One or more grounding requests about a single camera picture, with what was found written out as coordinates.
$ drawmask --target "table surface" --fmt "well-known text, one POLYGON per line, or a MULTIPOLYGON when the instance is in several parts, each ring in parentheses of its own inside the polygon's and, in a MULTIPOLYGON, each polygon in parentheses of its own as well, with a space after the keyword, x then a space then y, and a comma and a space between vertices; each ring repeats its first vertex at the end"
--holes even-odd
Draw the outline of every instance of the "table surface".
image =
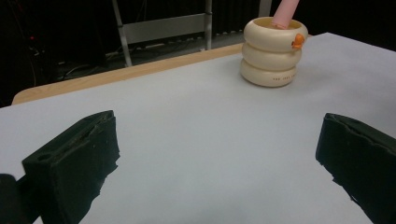
POLYGON ((328 112, 396 136, 396 53, 313 36, 282 88, 245 81, 241 59, 2 108, 0 170, 21 178, 22 159, 79 119, 112 109, 119 167, 81 223, 371 223, 315 152, 328 112))

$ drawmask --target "stacked rings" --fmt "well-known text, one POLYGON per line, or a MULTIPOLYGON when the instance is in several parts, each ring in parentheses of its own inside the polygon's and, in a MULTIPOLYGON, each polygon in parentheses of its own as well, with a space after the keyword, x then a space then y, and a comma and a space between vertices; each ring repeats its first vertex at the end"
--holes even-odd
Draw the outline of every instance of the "stacked rings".
POLYGON ((278 87, 294 79, 308 31, 298 21, 291 21, 288 30, 279 30, 271 27, 271 20, 263 17, 246 25, 240 72, 257 85, 278 87))

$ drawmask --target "metal chair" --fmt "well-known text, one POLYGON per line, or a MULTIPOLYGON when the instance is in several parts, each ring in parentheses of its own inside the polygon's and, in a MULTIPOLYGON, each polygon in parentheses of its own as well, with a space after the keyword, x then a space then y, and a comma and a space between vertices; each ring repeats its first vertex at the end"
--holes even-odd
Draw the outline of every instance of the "metal chair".
POLYGON ((174 17, 155 21, 141 21, 123 24, 117 0, 113 1, 114 13, 119 27, 120 41, 126 66, 132 66, 128 44, 161 39, 171 36, 205 32, 205 49, 212 43, 212 0, 206 0, 205 12, 201 14, 174 17))

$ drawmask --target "wooden table edge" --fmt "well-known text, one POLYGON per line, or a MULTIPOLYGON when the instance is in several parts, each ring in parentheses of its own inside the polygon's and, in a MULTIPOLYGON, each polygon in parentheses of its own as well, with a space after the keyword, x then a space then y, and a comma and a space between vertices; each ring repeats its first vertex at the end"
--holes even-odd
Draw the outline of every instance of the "wooden table edge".
POLYGON ((80 91, 91 87, 122 81, 129 78, 141 77, 180 66, 199 63, 220 57, 240 53, 242 44, 231 45, 219 49, 205 50, 175 58, 165 59, 153 63, 144 63, 132 67, 121 68, 88 77, 80 77, 48 85, 33 87, 18 92, 12 101, 13 105, 39 100, 55 95, 80 91))

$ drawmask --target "pink object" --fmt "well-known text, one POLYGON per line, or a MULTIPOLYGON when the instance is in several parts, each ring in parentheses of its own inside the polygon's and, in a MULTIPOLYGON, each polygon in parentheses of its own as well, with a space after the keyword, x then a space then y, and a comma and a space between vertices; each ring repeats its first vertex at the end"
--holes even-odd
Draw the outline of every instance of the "pink object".
POLYGON ((282 0, 272 20, 272 25, 280 29, 288 29, 299 0, 282 0))

